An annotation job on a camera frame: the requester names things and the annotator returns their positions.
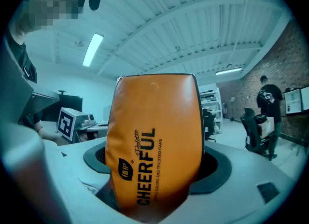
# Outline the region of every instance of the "ceiling light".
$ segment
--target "ceiling light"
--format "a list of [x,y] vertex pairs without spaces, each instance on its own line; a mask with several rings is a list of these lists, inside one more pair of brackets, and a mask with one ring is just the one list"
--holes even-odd
[[225,73],[236,72],[236,71],[240,71],[240,70],[242,70],[242,68],[235,68],[235,69],[230,69],[230,70],[223,70],[223,71],[217,72],[216,75],[221,75],[221,74],[225,74]]
[[103,36],[95,33],[90,41],[90,44],[88,46],[88,49],[86,51],[86,55],[84,57],[83,66],[89,67],[91,64],[91,61],[103,40]]

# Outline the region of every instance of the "pants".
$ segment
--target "pants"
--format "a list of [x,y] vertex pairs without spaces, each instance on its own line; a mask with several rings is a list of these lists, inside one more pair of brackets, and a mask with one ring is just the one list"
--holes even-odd
[[268,153],[273,155],[275,153],[275,147],[281,131],[281,122],[275,123],[275,131],[273,136],[271,136],[268,144]]

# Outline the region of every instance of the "metal shelving unit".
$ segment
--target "metal shelving unit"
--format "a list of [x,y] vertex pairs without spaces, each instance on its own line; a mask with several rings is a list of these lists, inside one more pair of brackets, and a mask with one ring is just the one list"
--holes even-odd
[[210,112],[216,115],[214,122],[219,127],[219,132],[222,133],[223,114],[219,88],[216,91],[200,92],[199,95],[202,108],[209,108]]

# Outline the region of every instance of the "shelf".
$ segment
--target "shelf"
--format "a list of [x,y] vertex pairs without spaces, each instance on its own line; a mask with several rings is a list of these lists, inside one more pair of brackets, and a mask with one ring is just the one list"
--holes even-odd
[[205,104],[214,104],[214,103],[219,103],[219,101],[215,100],[215,101],[207,101],[207,102],[201,102],[202,105],[205,105]]
[[199,93],[200,96],[204,96],[204,95],[214,95],[218,93],[218,91],[212,91],[212,92],[207,92],[207,93]]

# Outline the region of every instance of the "red brick wall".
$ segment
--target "red brick wall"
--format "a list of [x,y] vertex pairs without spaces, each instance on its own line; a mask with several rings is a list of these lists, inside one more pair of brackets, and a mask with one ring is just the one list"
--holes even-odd
[[[288,87],[303,87],[309,84],[309,47],[301,28],[295,22],[285,28],[274,46],[265,57],[242,79],[219,83],[222,102],[228,105],[231,115],[230,99],[235,97],[234,117],[239,120],[244,108],[253,108],[256,114],[260,110],[256,104],[256,95],[260,88],[260,77],[266,75],[269,83],[277,85],[282,92]],[[309,115],[286,116],[285,103],[281,103],[283,134],[309,139]]]

